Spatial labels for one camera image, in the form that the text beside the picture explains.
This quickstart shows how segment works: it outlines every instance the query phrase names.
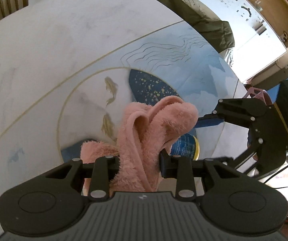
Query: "green jacket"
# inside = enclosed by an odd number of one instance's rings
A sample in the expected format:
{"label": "green jacket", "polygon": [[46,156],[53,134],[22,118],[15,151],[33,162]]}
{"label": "green jacket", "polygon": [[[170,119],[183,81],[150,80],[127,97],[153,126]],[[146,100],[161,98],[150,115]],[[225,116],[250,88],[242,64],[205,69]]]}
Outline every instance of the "green jacket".
{"label": "green jacket", "polygon": [[194,11],[182,0],[158,0],[185,20],[218,52],[234,47],[234,37],[228,22],[212,20]]}

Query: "painted table surface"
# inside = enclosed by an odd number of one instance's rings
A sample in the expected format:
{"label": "painted table surface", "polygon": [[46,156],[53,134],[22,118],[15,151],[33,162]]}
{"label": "painted table surface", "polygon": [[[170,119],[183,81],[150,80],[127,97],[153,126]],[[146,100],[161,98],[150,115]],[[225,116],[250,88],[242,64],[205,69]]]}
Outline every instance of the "painted table surface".
{"label": "painted table surface", "polygon": [[[79,140],[113,144],[128,103],[170,94],[203,116],[245,89],[156,0],[44,0],[11,14],[0,21],[0,195],[63,163],[61,149]],[[198,129],[200,157],[241,153],[246,133]]]}
{"label": "painted table surface", "polygon": [[[278,37],[282,33],[277,35],[248,0],[199,1],[221,20],[229,22],[235,39],[232,69],[241,81],[251,78],[286,52]],[[262,24],[266,30],[259,35],[255,30]]]}

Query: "pink towel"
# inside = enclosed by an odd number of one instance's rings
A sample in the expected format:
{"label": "pink towel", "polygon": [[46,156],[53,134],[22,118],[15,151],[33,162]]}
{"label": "pink towel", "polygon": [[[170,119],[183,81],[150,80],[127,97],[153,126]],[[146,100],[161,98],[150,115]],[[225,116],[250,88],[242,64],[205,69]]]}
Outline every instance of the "pink towel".
{"label": "pink towel", "polygon": [[[82,145],[80,158],[92,163],[98,157],[119,155],[118,174],[110,182],[114,191],[152,192],[161,181],[159,152],[169,153],[180,136],[196,124],[198,112],[194,105],[176,96],[168,96],[155,106],[132,102],[124,110],[116,146],[89,141]],[[90,179],[85,180],[85,189]]]}

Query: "blue paint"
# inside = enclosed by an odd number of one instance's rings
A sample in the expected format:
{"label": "blue paint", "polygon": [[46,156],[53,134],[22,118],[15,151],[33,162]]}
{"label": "blue paint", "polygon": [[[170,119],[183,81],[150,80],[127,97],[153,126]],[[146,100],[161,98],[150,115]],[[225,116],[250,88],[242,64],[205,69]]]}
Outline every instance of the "blue paint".
{"label": "blue paint", "polygon": [[195,128],[204,128],[204,127],[217,126],[223,122],[224,122],[224,120],[220,119],[220,118],[199,119],[194,127]]}
{"label": "blue paint", "polygon": [[72,160],[73,158],[80,158],[80,151],[81,151],[81,148],[82,148],[82,144],[84,142],[87,142],[87,141],[95,141],[94,139],[83,139],[65,149],[62,149],[61,150],[61,154],[62,154],[62,157],[63,157],[63,161],[64,162],[68,162],[70,160]]}
{"label": "blue paint", "polygon": [[276,101],[276,98],[278,97],[279,89],[280,89],[280,84],[276,85],[275,87],[267,91],[273,103]]}
{"label": "blue paint", "polygon": [[11,162],[17,162],[19,160],[19,154],[25,155],[25,152],[23,151],[23,148],[18,148],[16,151],[10,152],[10,158],[7,161],[7,164],[10,164]]}

